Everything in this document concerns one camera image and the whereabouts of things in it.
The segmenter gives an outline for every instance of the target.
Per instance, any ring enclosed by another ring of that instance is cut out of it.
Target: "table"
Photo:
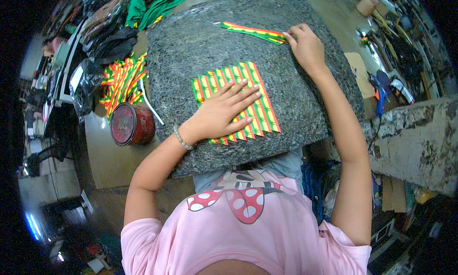
[[[53,97],[48,103],[47,101],[43,105],[43,131],[45,134],[47,133],[47,127],[49,119],[52,119],[51,113],[55,111],[55,107],[61,107],[62,103],[73,105],[73,100],[70,95],[70,76],[73,73],[71,67],[75,66],[76,61],[79,63],[79,59],[74,60],[75,52],[77,51],[77,46],[79,44],[79,40],[81,38],[80,31],[81,27],[84,23],[84,20],[78,25],[76,31],[72,34],[72,36],[68,39],[67,43],[70,44],[70,50],[66,57],[65,63],[63,65],[63,69],[59,72],[57,78],[57,87],[54,89]]]
[[[251,61],[256,64],[282,133],[229,146],[201,141],[172,172],[173,177],[203,173],[266,158],[329,136],[323,100],[312,80],[297,64],[288,44],[226,32],[219,22],[284,32],[307,23],[322,40],[330,71],[359,120],[363,98],[348,61],[321,17],[306,0],[215,0],[200,3],[160,21],[148,34],[147,65],[151,103],[164,120],[156,126],[163,141],[197,110],[191,78],[197,74]]]

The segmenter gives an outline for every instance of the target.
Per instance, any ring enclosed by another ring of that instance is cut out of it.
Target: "person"
[[[319,226],[301,190],[300,149],[255,163],[254,170],[196,175],[197,194],[161,226],[156,192],[185,145],[243,129],[231,120],[260,97],[246,80],[220,89],[135,171],[121,232],[126,274],[365,274],[371,251],[372,181],[358,120],[305,24],[283,33],[323,96],[342,161],[330,222]]]

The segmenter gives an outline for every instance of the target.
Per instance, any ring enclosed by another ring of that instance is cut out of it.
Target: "light blue jeans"
[[[255,161],[251,164],[252,169],[258,170],[269,170],[272,171],[279,177],[293,178],[297,182],[299,191],[304,194],[304,188],[302,187],[302,146],[289,152],[284,152],[273,157]],[[200,173],[192,175],[194,186],[196,187],[196,193],[205,191],[211,183],[220,179],[224,173],[231,171],[232,167],[228,167],[224,170],[216,170],[207,173]]]

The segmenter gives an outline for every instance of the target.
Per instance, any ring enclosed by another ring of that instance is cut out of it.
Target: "red tin can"
[[[128,102],[114,109],[110,129],[111,137],[118,146],[148,144],[156,132],[151,111]]]

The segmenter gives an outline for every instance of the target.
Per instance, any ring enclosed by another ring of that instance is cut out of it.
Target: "white plastic stick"
[[[154,115],[159,120],[159,122],[162,125],[164,125],[164,122],[162,121],[162,119],[159,117],[159,115],[156,113],[156,111],[152,108],[151,104],[149,104],[148,98],[146,97],[146,93],[145,93],[145,87],[143,86],[143,78],[140,79],[140,86],[141,86],[141,93],[143,93],[143,99],[145,100],[145,102],[148,105],[149,109],[151,109],[151,111],[154,113]]]

